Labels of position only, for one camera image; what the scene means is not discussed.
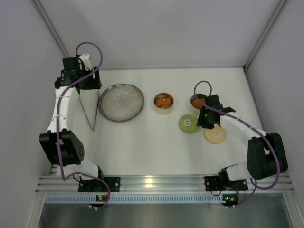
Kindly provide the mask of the beige round lid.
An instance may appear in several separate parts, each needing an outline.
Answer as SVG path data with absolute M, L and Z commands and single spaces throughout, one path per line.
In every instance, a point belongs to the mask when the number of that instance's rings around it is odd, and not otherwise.
M 220 144 L 225 141 L 227 134 L 224 128 L 214 125 L 213 129 L 205 129 L 204 136 L 212 144 Z

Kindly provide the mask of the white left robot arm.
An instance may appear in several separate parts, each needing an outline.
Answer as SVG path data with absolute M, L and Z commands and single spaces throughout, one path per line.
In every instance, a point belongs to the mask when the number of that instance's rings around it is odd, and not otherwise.
M 80 92 L 98 90 L 101 86 L 97 67 L 64 68 L 55 81 L 53 116 L 47 132 L 39 136 L 39 142 L 50 163 L 60 167 L 64 181 L 69 178 L 64 173 L 64 168 L 68 166 L 74 175 L 104 183 L 101 168 L 85 160 L 84 145 L 72 131 L 75 105 L 81 103 Z

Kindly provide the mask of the orange food piece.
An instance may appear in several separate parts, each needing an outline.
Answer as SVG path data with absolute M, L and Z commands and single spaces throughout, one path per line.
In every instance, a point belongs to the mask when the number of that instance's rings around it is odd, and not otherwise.
M 170 98 L 166 98 L 163 104 L 163 107 L 165 109 L 169 108 L 171 106 L 171 99 Z
M 191 101 L 191 104 L 194 108 L 200 110 L 203 107 L 203 104 L 206 103 L 206 98 L 207 98 L 206 96 L 200 97 L 199 99 L 194 97 L 193 100 Z
M 163 107 L 164 101 L 165 101 L 165 99 L 161 97 L 161 98 L 159 98 L 159 99 L 155 102 L 155 105 L 156 105 L 158 108 L 161 108 L 161 107 Z

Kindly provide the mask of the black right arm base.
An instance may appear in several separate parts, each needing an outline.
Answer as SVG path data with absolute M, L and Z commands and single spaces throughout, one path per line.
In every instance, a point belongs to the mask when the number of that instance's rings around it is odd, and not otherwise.
M 227 167 L 221 169 L 217 175 L 205 176 L 205 188 L 206 191 L 247 191 L 248 185 L 245 179 L 242 180 L 230 180 L 226 171 Z

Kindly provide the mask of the steel tongs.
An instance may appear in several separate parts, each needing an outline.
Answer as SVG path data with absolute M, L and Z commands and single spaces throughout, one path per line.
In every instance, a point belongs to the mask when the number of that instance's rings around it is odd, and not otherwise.
M 98 89 L 81 90 L 79 95 L 81 106 L 92 131 L 95 130 L 99 96 Z

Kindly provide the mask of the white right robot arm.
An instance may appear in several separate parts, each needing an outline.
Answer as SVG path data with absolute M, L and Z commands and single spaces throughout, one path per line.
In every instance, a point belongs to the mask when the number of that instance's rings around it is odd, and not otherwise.
M 254 187 L 272 189 L 287 171 L 288 163 L 283 140 L 278 133 L 267 133 L 241 119 L 231 107 L 223 107 L 218 95 L 211 95 L 201 103 L 197 126 L 213 130 L 222 127 L 235 136 L 247 148 L 244 162 L 221 169 L 218 176 L 225 186 L 250 179 Z

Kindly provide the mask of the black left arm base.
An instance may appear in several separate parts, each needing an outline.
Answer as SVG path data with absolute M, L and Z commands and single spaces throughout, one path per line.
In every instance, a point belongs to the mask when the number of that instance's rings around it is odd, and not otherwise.
M 120 177 L 105 177 L 104 182 L 107 184 L 111 192 L 120 191 Z M 81 179 L 78 185 L 78 192 L 108 192 L 108 189 L 104 183 L 96 179 Z

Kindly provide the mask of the green round lid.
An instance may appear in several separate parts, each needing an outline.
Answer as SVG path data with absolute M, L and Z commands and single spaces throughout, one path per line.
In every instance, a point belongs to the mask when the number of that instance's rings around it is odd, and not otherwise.
M 187 114 L 182 116 L 178 121 L 178 126 L 184 133 L 196 133 L 200 127 L 197 126 L 198 118 L 195 115 Z

